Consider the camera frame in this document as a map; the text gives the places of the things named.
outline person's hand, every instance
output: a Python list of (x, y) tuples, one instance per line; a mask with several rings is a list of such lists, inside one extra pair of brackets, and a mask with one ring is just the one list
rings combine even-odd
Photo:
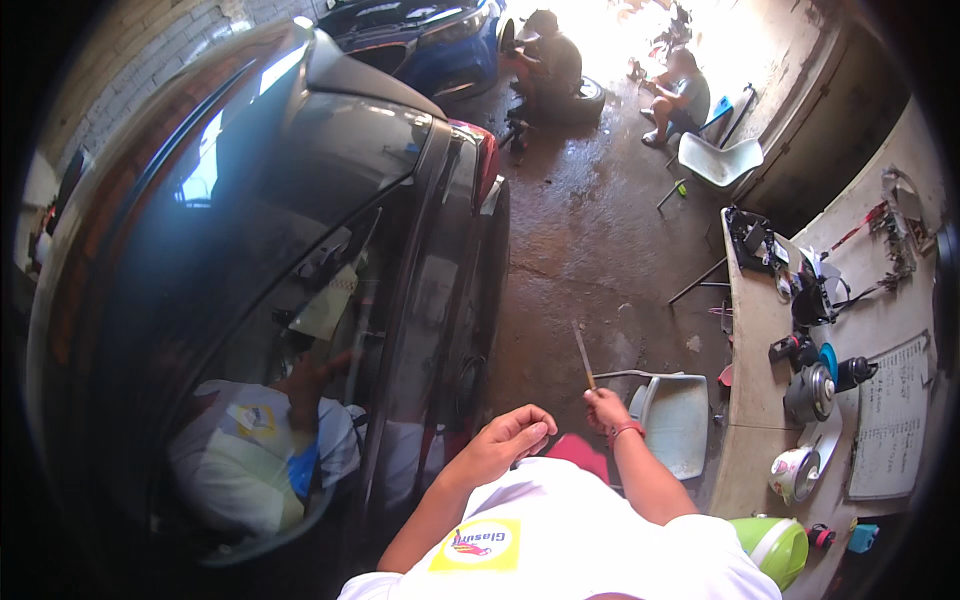
[(545, 410), (527, 404), (490, 421), (444, 468), (438, 479), (463, 489), (496, 481), (515, 461), (537, 454), (557, 433)]
[(607, 388), (585, 391), (584, 400), (587, 402), (587, 423), (602, 436), (610, 433), (615, 425), (630, 420), (630, 413), (620, 396)]

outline white plastic chair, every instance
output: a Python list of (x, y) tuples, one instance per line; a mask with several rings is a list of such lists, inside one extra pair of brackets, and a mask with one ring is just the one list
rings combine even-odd
[(684, 372), (604, 372), (594, 379), (624, 375), (648, 377), (627, 409), (630, 418), (647, 430), (647, 447), (674, 477), (683, 481), (699, 477), (707, 460), (709, 398), (707, 378)]
[[(763, 148), (760, 147), (760, 142), (756, 138), (751, 138), (738, 142), (730, 148), (720, 149), (688, 132), (680, 138), (677, 160), (698, 180), (713, 189), (723, 191), (763, 164)], [(657, 204), (657, 210), (685, 182), (686, 179), (677, 181), (670, 193)]]

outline handwritten note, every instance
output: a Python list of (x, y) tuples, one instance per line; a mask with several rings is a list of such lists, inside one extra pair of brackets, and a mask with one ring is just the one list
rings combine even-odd
[(926, 426), (929, 334), (870, 360), (876, 375), (860, 384), (850, 500), (896, 498), (913, 491)]

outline blue car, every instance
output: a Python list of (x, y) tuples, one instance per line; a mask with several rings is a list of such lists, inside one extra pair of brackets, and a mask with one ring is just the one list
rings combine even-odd
[(350, 56), (445, 102), (496, 82), (506, 0), (328, 0), (317, 25)]

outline concrete floor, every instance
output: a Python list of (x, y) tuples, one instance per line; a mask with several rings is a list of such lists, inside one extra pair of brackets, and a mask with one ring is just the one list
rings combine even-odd
[[(673, 308), (667, 304), (723, 255), (722, 200), (692, 182), (686, 198), (676, 195), (657, 211), (656, 203), (684, 175), (677, 175), (677, 165), (673, 172), (664, 168), (672, 155), (640, 143), (651, 126), (638, 111), (652, 96), (638, 94), (622, 74), (598, 79), (607, 88), (599, 127), (542, 126), (525, 134), (525, 153), (501, 156), (501, 173), (512, 186), (512, 251), (489, 404), (496, 415), (534, 402), (556, 418), (561, 434), (578, 433), (606, 452), (585, 421), (587, 382), (571, 320), (585, 326), (594, 372), (703, 374), (711, 414), (725, 410), (714, 382), (730, 352), (719, 317), (708, 312), (721, 305), (722, 288), (697, 288)], [(504, 134), (505, 112), (518, 104), (507, 81), (446, 107), (447, 114)], [(726, 272), (712, 279), (726, 280)], [(619, 378), (609, 386), (629, 400), (640, 381)], [(705, 474), (686, 482), (703, 511), (724, 429), (712, 422), (708, 427)]]

